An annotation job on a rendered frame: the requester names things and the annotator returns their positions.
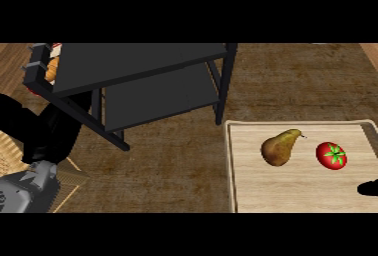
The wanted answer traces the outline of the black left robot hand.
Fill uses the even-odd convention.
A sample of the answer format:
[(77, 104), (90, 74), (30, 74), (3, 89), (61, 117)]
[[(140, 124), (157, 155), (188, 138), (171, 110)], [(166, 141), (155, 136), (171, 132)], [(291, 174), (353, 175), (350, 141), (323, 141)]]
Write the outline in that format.
[(71, 153), (80, 129), (81, 123), (53, 104), (36, 114), (0, 93), (0, 130), (24, 143), (24, 163), (58, 164)]

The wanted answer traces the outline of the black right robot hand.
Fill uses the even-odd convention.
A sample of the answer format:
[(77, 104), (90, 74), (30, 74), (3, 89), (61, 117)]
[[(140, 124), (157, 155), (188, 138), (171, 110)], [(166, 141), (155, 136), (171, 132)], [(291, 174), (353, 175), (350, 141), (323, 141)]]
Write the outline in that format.
[(378, 179), (357, 186), (357, 193), (365, 196), (378, 196)]

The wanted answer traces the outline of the red tomato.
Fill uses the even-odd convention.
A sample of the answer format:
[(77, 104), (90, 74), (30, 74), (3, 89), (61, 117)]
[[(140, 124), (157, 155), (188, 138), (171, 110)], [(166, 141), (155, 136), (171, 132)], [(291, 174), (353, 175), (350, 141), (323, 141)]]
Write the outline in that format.
[(347, 153), (343, 147), (332, 142), (323, 142), (318, 145), (316, 159), (321, 165), (331, 170), (340, 170), (347, 165)]

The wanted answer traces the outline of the pale wooden tray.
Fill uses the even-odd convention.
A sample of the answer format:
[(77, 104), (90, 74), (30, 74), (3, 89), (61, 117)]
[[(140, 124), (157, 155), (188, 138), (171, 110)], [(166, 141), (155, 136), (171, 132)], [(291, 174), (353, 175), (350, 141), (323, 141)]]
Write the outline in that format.
[[(303, 132), (281, 167), (261, 157), (261, 144), (288, 129)], [(378, 197), (357, 186), (378, 179), (378, 126), (371, 120), (225, 123), (229, 209), (233, 212), (378, 212)], [(323, 142), (341, 146), (346, 167), (316, 159)]]

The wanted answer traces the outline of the black tiered shelf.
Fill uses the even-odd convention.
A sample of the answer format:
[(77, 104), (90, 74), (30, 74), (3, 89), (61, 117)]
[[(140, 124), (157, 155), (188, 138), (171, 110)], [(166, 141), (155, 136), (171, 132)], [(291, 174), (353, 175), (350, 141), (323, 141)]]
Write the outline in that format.
[(223, 118), (235, 43), (65, 43), (53, 82), (52, 45), (31, 51), (24, 85), (121, 150), (130, 127), (207, 106)]

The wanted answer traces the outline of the brown green pear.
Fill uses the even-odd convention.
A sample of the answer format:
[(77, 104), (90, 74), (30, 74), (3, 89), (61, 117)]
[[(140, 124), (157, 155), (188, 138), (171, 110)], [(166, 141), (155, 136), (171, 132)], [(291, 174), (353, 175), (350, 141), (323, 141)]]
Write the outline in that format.
[(269, 165), (282, 166), (288, 162), (300, 137), (303, 137), (303, 132), (298, 129), (288, 129), (263, 142), (260, 152)]

